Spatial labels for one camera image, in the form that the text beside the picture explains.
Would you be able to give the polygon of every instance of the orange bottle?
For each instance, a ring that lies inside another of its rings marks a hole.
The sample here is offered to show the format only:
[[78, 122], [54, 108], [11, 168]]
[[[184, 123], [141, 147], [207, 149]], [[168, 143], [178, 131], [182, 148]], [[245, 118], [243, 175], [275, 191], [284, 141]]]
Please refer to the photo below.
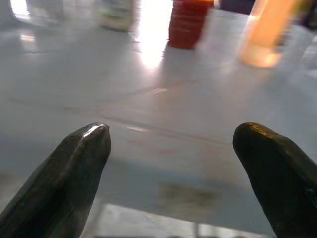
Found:
[[192, 49], [199, 41], [212, 0], [174, 0], [168, 45]]

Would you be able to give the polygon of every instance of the orange object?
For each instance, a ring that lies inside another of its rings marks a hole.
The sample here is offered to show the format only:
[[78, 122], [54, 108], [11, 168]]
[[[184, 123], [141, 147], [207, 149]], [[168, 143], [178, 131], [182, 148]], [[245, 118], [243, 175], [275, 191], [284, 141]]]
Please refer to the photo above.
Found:
[[168, 44], [192, 49], [199, 41], [212, 0], [174, 0]]

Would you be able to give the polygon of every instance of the white table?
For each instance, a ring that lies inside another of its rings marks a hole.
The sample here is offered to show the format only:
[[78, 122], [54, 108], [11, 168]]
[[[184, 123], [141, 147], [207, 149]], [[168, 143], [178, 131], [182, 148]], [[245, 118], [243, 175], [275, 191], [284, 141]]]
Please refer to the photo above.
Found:
[[[112, 139], [105, 202], [271, 235], [231, 140], [256, 121], [316, 157], [317, 81], [295, 66], [303, 49], [274, 70], [241, 64], [247, 16], [215, 10], [196, 50], [164, 50], [171, 1], [140, 4], [131, 34], [98, 27], [84, 0], [64, 2], [60, 26], [2, 30], [1, 173], [29, 176], [68, 133], [101, 121]], [[308, 34], [294, 32], [293, 43]]]

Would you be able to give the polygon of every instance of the table surface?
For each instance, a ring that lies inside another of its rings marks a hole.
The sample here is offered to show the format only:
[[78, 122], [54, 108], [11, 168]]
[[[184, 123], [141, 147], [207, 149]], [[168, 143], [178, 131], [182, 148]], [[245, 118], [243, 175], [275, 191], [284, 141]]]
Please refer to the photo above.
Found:
[[28, 176], [67, 134], [101, 121], [112, 139], [105, 202], [272, 234], [232, 135], [256, 121], [315, 160], [317, 80], [298, 64], [310, 34], [294, 27], [281, 64], [258, 69], [237, 58], [247, 16], [213, 10], [195, 50], [173, 49], [171, 6], [140, 1], [131, 33], [99, 27], [88, 0], [65, 0], [62, 24], [2, 29], [1, 173]]

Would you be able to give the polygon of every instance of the red object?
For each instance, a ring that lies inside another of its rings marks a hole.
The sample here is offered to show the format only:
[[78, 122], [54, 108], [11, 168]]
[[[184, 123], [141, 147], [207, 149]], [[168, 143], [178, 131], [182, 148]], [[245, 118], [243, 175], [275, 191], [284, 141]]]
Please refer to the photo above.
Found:
[[194, 48], [201, 37], [211, 3], [210, 0], [174, 0], [168, 44], [176, 48]]

